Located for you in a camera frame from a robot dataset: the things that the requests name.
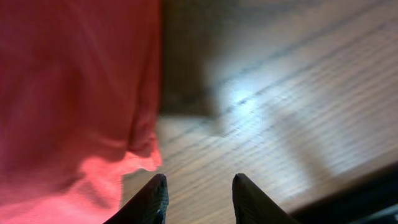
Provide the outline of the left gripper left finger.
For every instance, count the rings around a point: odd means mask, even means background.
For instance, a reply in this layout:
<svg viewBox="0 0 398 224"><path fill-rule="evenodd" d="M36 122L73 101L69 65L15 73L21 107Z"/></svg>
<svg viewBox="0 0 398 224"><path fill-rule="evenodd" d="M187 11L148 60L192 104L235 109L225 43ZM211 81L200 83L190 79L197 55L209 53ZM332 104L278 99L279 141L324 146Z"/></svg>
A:
<svg viewBox="0 0 398 224"><path fill-rule="evenodd" d="M156 174L104 224L165 224L168 205L167 178Z"/></svg>

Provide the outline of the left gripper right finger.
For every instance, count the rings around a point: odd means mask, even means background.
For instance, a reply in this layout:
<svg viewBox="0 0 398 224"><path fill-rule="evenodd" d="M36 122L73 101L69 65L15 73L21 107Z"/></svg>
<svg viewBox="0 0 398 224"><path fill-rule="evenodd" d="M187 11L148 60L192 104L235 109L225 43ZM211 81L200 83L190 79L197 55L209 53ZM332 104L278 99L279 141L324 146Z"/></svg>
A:
<svg viewBox="0 0 398 224"><path fill-rule="evenodd" d="M299 224L243 173L234 176L232 192L237 224Z"/></svg>

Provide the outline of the red t-shirt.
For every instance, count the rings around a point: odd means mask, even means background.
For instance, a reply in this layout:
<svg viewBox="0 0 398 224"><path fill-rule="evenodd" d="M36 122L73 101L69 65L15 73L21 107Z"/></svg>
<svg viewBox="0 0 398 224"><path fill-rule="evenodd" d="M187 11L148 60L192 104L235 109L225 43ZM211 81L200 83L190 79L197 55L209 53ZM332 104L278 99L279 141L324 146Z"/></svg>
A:
<svg viewBox="0 0 398 224"><path fill-rule="evenodd" d="M103 223L161 163L160 2L1 0L1 222Z"/></svg>

